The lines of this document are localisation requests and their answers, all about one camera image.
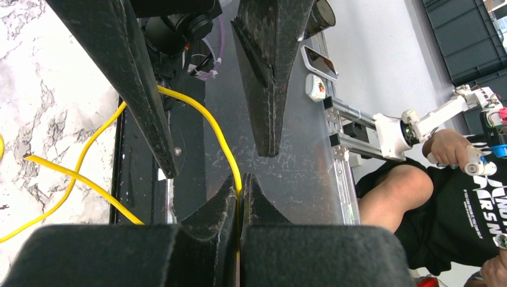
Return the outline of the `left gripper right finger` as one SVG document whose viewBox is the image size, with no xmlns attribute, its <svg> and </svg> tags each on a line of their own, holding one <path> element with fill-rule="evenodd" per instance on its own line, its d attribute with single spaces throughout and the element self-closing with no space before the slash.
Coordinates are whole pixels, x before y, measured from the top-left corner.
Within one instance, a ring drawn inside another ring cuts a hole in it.
<svg viewBox="0 0 507 287">
<path fill-rule="evenodd" d="M 243 176 L 241 286 L 413 286 L 405 251 L 389 231 L 302 225 L 286 218 L 252 173 Z"/>
</svg>

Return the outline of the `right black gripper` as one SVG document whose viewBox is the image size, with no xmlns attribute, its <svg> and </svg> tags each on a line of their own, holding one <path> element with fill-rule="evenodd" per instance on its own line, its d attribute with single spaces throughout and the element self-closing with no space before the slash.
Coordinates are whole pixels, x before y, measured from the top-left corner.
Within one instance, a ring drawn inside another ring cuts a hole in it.
<svg viewBox="0 0 507 287">
<path fill-rule="evenodd" d="M 146 46 L 153 53 L 180 55 L 212 31 L 213 20 L 222 14 L 220 2 L 55 0 L 48 4 L 125 101 L 165 176 L 176 176 L 175 146 Z M 279 153 L 289 79 L 313 4 L 240 1 L 231 21 L 261 157 Z"/>
</svg>

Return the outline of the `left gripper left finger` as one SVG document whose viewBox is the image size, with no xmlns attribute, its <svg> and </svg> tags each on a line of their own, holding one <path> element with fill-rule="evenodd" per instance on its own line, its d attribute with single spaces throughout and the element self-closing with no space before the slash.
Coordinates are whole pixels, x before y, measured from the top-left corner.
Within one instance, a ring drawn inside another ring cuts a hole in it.
<svg viewBox="0 0 507 287">
<path fill-rule="evenodd" d="M 178 224 L 52 225 L 34 232 L 4 286 L 228 286 L 234 179 Z"/>
</svg>

